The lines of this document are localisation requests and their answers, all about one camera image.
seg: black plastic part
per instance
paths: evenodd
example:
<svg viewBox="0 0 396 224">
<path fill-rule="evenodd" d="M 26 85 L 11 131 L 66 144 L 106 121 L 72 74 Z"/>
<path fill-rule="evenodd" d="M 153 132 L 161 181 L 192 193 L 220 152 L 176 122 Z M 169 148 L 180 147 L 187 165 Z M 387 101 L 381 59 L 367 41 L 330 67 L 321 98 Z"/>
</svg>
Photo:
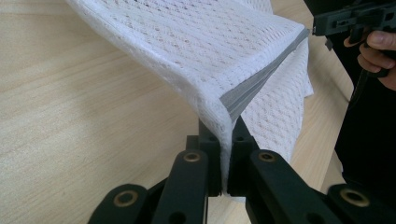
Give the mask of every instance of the black plastic part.
<svg viewBox="0 0 396 224">
<path fill-rule="evenodd" d="M 346 184 L 331 186 L 327 203 L 344 223 L 396 223 L 396 213 L 369 192 Z"/>
<path fill-rule="evenodd" d="M 208 159 L 200 150 L 180 152 L 151 223 L 206 223 Z"/>
<path fill-rule="evenodd" d="M 208 178 L 208 196 L 217 197 L 221 194 L 220 143 L 218 138 L 199 121 L 199 150 L 206 153 L 209 159 L 210 176 Z"/>
<path fill-rule="evenodd" d="M 233 129 L 233 150 L 230 158 L 230 172 L 228 176 L 227 192 L 233 197 L 245 197 L 249 189 L 248 165 L 253 150 L 259 146 L 250 135 L 248 127 L 239 118 Z"/>
<path fill-rule="evenodd" d="M 260 193 L 256 188 L 251 188 L 246 197 L 245 207 L 250 222 L 252 224 L 275 223 L 268 206 L 259 195 Z"/>
<path fill-rule="evenodd" d="M 148 190 L 148 210 L 149 216 L 153 217 L 155 210 L 157 209 L 158 201 L 163 194 L 163 188 L 165 187 L 167 178 L 158 184 L 154 185 L 151 189 Z"/>
<path fill-rule="evenodd" d="M 276 223 L 341 223 L 277 153 L 255 150 L 250 160 L 251 179 Z"/>
<path fill-rule="evenodd" d="M 148 192 L 137 185 L 122 185 L 111 190 L 93 212 L 90 224 L 145 223 L 149 218 Z"/>
</svg>

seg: screw hole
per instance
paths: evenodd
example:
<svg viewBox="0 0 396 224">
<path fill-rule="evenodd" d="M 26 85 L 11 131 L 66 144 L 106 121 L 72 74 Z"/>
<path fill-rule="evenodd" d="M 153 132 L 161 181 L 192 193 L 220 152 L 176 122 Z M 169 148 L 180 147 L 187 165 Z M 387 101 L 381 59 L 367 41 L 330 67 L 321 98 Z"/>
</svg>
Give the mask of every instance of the screw hole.
<svg viewBox="0 0 396 224">
<path fill-rule="evenodd" d="M 191 152 L 184 156 L 185 161 L 194 162 L 201 159 L 201 156 L 198 153 Z"/>
<path fill-rule="evenodd" d="M 137 201 L 138 194 L 134 190 L 125 190 L 114 198 L 113 203 L 117 207 L 127 207 Z"/>
<path fill-rule="evenodd" d="M 360 192 L 353 189 L 342 189 L 340 191 L 341 197 L 347 201 L 358 207 L 367 207 L 370 205 L 369 199 L 361 194 Z"/>
<path fill-rule="evenodd" d="M 169 217 L 169 224 L 183 224 L 186 222 L 186 216 L 181 212 L 175 212 Z"/>
<path fill-rule="evenodd" d="M 268 152 L 262 152 L 259 154 L 259 159 L 261 161 L 275 161 L 275 157 Z"/>
<path fill-rule="evenodd" d="M 237 142 L 243 142 L 243 141 L 245 141 L 245 138 L 242 137 L 242 136 L 239 136 L 239 137 L 235 137 L 235 140 L 236 140 Z"/>
<path fill-rule="evenodd" d="M 324 219 L 320 215 L 316 213 L 308 213 L 306 215 L 306 219 L 308 220 L 309 223 L 311 224 L 324 224 Z"/>
</svg>

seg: wood grain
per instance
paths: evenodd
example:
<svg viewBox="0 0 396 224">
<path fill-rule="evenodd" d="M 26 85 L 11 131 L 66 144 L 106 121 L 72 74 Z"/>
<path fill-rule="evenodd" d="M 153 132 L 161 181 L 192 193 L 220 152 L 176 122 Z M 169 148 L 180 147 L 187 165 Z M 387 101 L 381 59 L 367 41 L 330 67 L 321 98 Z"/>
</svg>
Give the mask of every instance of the wood grain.
<svg viewBox="0 0 396 224">
<path fill-rule="evenodd" d="M 309 26 L 300 0 L 276 14 Z M 303 132 L 293 167 L 320 189 L 351 85 L 310 37 Z M 62 0 L 0 2 L 0 223 L 86 223 L 113 188 L 165 178 L 197 117 L 156 75 L 94 33 Z M 244 205 L 209 200 L 209 223 L 249 223 Z"/>
</svg>

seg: white mesh fabric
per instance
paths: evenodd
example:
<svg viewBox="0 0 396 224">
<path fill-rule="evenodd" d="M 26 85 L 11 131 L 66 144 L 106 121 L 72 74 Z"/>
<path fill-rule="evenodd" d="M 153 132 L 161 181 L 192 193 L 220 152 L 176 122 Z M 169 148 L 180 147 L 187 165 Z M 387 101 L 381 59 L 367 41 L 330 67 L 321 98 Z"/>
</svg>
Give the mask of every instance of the white mesh fabric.
<svg viewBox="0 0 396 224">
<path fill-rule="evenodd" d="M 98 34 L 153 70 L 185 97 L 220 141 L 225 187 L 234 120 L 220 97 L 273 64 L 296 41 L 304 27 L 273 15 L 269 1 L 66 1 Z M 258 4 L 244 7 L 249 2 Z M 297 53 L 292 53 L 281 65 L 281 62 L 276 63 L 266 76 L 271 76 L 280 65 L 288 71 L 286 74 L 290 78 L 305 76 L 306 81 L 306 49 L 306 44 L 300 44 L 295 50 Z M 291 90 L 300 91 L 305 89 L 306 82 L 286 84 L 276 81 L 274 88 L 286 85 L 291 85 Z M 304 96 L 301 97 L 295 104 L 301 103 Z M 269 106 L 267 102 L 259 101 L 250 105 L 249 110 L 254 107 L 254 118 L 260 119 L 260 108 L 271 110 Z M 292 109 L 292 114 L 299 118 L 302 116 L 300 109 L 297 112 Z M 282 129 L 281 125 L 278 123 L 277 128 Z M 293 137 L 300 130 L 297 126 Z M 292 147 L 282 150 L 290 154 Z"/>
</svg>

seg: fabric layer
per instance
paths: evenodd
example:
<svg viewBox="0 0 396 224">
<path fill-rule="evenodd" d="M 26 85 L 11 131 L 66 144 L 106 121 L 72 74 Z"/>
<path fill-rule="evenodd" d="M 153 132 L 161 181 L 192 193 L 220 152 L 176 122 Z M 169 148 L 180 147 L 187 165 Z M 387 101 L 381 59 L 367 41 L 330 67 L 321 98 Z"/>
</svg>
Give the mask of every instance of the fabric layer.
<svg viewBox="0 0 396 224">
<path fill-rule="evenodd" d="M 66 1 L 98 34 L 154 71 L 189 102 L 220 141 L 224 188 L 233 123 L 246 106 L 244 117 L 249 126 L 256 125 L 255 119 L 269 120 L 251 128 L 264 142 L 270 119 L 302 117 L 303 93 L 307 86 L 309 89 L 307 32 L 301 24 L 273 15 L 270 1 Z M 266 73 L 261 85 L 256 85 L 251 80 L 262 71 Z M 267 79 L 274 82 L 269 92 L 263 91 Z M 283 94 L 278 88 L 301 94 Z M 242 103 L 224 100 L 233 97 Z M 288 106 L 290 112 L 269 116 L 275 105 Z M 267 111 L 264 117 L 262 110 Z M 300 123 L 291 128 L 291 138 L 296 138 Z M 283 129 L 285 124 L 277 122 L 276 128 Z M 268 148 L 275 151 L 280 146 L 264 145 L 277 147 Z M 287 157 L 292 152 L 290 145 L 281 147 Z"/>
</svg>

